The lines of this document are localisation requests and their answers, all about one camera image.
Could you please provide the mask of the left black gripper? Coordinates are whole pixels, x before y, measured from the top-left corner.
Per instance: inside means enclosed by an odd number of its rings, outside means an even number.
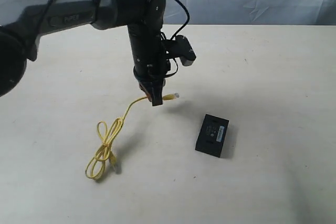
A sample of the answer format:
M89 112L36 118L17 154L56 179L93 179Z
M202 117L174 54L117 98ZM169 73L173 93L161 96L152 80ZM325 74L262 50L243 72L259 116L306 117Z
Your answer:
M139 88L145 93L147 99L152 102L152 106L163 104L163 87L166 84L168 72L171 70L169 60L157 63L146 63L144 61L134 61L133 74L139 83Z

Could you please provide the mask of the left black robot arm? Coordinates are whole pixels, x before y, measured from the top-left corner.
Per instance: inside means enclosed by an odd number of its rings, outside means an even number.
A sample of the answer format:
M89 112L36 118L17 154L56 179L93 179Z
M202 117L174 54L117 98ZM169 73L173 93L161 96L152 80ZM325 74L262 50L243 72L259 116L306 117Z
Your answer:
M162 38L166 0L1 0L1 95L22 80L38 58L42 40L54 34L124 27L133 73L154 106L163 102L169 71Z

